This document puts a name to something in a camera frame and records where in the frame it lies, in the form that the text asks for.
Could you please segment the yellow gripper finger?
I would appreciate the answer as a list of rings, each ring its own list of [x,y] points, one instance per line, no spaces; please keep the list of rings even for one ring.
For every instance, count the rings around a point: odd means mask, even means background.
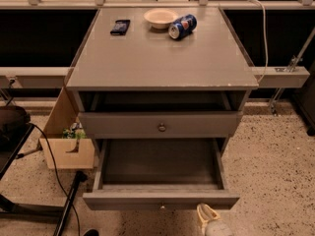
[[[197,205],[197,217],[201,228],[205,228],[210,222],[221,218],[214,209],[206,204]]]

